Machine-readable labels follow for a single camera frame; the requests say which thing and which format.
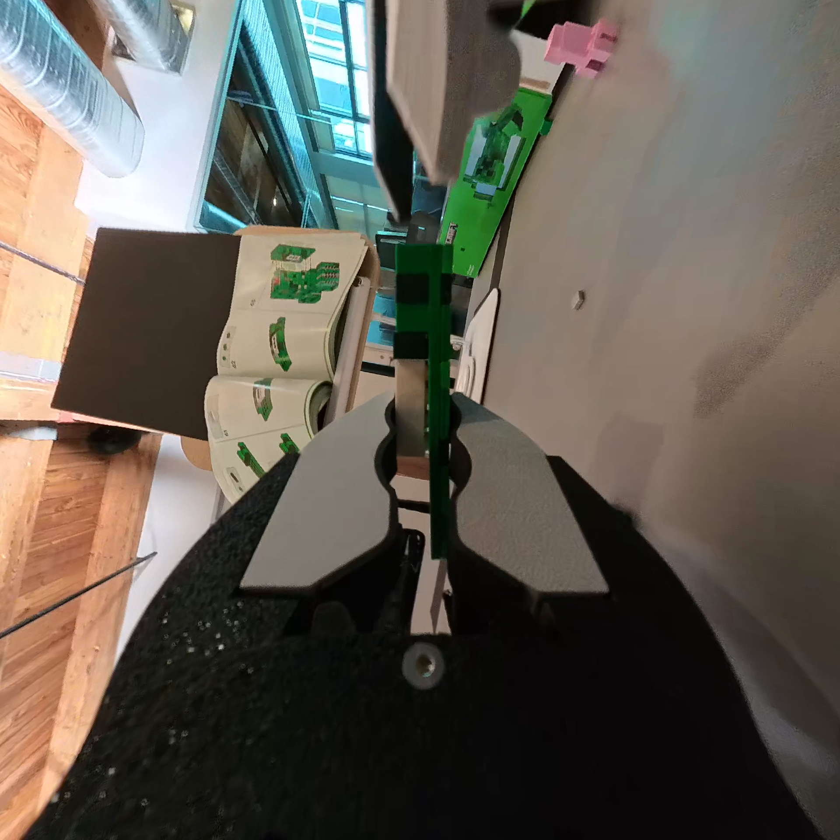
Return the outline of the silver ventilation duct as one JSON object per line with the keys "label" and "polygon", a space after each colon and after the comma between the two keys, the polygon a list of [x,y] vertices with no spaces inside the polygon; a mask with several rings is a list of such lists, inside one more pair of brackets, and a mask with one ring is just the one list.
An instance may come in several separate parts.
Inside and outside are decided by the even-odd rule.
{"label": "silver ventilation duct", "polygon": [[100,173],[132,174],[144,126],[40,1],[1,2],[2,83]]}
{"label": "silver ventilation duct", "polygon": [[180,75],[192,39],[195,10],[185,2],[93,1],[110,27],[111,52],[140,67]]}

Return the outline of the white page holder rod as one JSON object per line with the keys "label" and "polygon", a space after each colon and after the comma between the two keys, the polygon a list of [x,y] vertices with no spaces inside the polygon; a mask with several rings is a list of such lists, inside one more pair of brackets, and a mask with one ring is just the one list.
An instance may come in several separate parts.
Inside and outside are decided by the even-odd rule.
{"label": "white page holder rod", "polygon": [[371,280],[357,277],[347,299],[346,319],[325,424],[331,424],[353,407],[374,298],[375,289],[371,287]]}

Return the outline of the thin black rod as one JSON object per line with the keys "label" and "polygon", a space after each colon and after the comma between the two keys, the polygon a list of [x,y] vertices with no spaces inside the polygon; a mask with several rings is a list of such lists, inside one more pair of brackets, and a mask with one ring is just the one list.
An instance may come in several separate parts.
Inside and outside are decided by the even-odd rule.
{"label": "thin black rod", "polygon": [[106,583],[109,583],[109,582],[113,581],[114,579],[119,578],[121,575],[126,574],[129,571],[133,571],[135,568],[137,568],[137,567],[139,567],[143,564],[148,563],[153,558],[155,558],[157,556],[157,554],[158,554],[158,552],[153,551],[153,552],[147,553],[143,556],[139,556],[139,557],[133,559],[131,562],[124,565],[123,567],[117,569],[116,571],[111,572],[110,574],[107,574],[107,575],[101,577],[100,579],[94,581],[93,583],[90,583],[90,584],[84,586],[80,590],[78,590],[78,591],[76,591],[76,592],[74,592],[70,595],[67,595],[64,598],[61,598],[60,600],[58,600],[57,602],[54,602],[53,604],[49,605],[48,607],[46,607],[46,608],[44,608],[44,609],[42,609],[42,610],[40,610],[36,613],[33,613],[32,615],[27,616],[25,619],[17,622],[16,624],[6,627],[1,632],[1,640],[6,639],[7,637],[9,637],[9,636],[15,634],[16,632],[18,632],[19,630],[23,629],[24,627],[27,627],[30,624],[38,621],[40,618],[43,618],[43,617],[47,616],[48,614],[60,609],[62,606],[66,606],[66,605],[74,602],[75,600],[81,598],[82,596],[96,590],[100,586],[105,585]]}

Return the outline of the green brick assembly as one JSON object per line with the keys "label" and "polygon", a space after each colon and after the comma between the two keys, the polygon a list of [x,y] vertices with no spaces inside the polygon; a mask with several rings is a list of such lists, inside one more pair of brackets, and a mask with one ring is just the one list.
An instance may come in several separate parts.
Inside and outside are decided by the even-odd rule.
{"label": "green brick assembly", "polygon": [[395,429],[397,457],[427,461],[430,553],[449,556],[450,303],[453,249],[395,249]]}

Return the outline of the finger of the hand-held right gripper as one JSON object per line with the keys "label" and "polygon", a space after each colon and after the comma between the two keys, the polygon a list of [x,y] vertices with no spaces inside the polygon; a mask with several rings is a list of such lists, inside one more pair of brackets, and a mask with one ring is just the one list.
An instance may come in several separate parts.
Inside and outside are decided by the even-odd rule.
{"label": "finger of the hand-held right gripper", "polygon": [[433,184],[457,178],[475,121],[518,91],[521,57],[511,31],[522,5],[385,3],[386,89]]}
{"label": "finger of the hand-held right gripper", "polygon": [[370,1],[370,110],[374,170],[393,218],[408,223],[414,147],[387,90],[385,1]]}

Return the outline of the large glass window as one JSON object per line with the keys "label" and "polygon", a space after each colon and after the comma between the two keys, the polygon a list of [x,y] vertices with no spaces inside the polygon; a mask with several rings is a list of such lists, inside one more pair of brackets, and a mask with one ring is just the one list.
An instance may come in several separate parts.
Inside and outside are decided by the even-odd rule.
{"label": "large glass window", "polygon": [[236,2],[193,225],[405,231],[373,167],[365,2]]}

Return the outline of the pink brick pig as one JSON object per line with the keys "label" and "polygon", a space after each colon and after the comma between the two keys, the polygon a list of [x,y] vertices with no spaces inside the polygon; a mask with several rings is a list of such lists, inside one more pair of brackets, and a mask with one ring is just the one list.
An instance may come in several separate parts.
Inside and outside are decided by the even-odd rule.
{"label": "pink brick pig", "polygon": [[572,66],[578,77],[594,79],[611,58],[618,32],[618,26],[606,19],[591,27],[556,24],[549,33],[544,59],[556,66]]}

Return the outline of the black round foot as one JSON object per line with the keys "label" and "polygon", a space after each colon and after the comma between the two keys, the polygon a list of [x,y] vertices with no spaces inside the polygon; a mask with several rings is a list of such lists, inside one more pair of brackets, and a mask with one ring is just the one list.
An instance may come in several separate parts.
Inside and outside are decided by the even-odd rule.
{"label": "black round foot", "polygon": [[89,432],[87,443],[93,454],[109,458],[131,450],[143,436],[139,429],[97,425]]}

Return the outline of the black flat panel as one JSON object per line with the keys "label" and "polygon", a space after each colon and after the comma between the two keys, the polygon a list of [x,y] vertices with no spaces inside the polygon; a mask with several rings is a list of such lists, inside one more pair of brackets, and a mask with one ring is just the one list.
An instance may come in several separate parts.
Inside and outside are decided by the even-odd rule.
{"label": "black flat panel", "polygon": [[234,234],[100,227],[52,408],[207,440],[204,397],[240,245]]}

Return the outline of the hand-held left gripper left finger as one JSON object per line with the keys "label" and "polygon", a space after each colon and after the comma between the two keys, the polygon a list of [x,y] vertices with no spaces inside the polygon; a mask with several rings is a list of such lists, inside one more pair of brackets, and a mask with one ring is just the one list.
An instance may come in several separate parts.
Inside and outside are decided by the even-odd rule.
{"label": "hand-held left gripper left finger", "polygon": [[399,527],[393,396],[334,420],[295,459],[239,584],[309,595],[389,549]]}

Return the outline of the white rounded base plate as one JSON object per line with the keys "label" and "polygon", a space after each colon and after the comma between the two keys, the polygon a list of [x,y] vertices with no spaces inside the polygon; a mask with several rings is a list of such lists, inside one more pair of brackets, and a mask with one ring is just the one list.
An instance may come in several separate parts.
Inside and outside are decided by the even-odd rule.
{"label": "white rounded base plate", "polygon": [[501,295],[491,288],[478,306],[461,340],[455,391],[482,404]]}

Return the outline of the green toy set box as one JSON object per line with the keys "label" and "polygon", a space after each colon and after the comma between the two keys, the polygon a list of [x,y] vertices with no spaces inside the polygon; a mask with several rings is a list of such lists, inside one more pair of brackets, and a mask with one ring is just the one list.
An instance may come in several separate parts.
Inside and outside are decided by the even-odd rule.
{"label": "green toy set box", "polygon": [[505,108],[478,118],[448,189],[438,241],[452,249],[452,272],[480,273],[538,137],[550,130],[548,92],[520,87]]}

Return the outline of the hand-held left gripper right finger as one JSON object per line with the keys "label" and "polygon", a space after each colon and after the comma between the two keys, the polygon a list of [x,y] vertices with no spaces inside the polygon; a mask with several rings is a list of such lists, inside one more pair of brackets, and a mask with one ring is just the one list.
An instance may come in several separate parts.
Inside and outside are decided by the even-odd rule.
{"label": "hand-held left gripper right finger", "polygon": [[607,582],[540,446],[466,395],[449,461],[455,536],[540,595],[605,595]]}

